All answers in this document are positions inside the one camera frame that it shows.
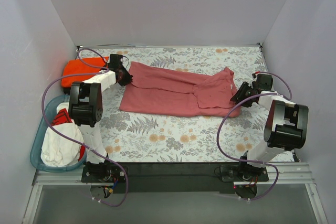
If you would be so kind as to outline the pink t-shirt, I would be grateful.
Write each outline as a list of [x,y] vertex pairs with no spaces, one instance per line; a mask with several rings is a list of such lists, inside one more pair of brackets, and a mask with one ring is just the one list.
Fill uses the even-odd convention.
[[133,81],[119,109],[126,112],[180,117],[226,116],[237,92],[229,68],[209,76],[131,63]]

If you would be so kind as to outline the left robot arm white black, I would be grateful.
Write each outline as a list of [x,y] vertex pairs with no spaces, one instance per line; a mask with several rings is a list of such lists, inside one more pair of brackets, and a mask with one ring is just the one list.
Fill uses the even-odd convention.
[[100,164],[108,156],[103,147],[99,121],[103,115],[102,93],[115,84],[126,86],[133,76],[123,65],[126,56],[111,54],[99,71],[71,84],[69,115],[79,128],[87,149],[87,162]]

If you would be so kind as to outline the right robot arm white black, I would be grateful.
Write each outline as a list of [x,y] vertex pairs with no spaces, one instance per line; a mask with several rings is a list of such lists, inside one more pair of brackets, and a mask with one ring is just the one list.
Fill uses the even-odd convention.
[[238,166],[238,176],[251,180],[257,168],[265,167],[273,158],[286,151],[300,149],[307,136],[309,108],[291,101],[292,92],[285,97],[273,90],[276,74],[258,71],[252,74],[252,83],[243,82],[230,99],[235,104],[249,108],[256,103],[268,110],[263,140],[241,156],[243,164]]

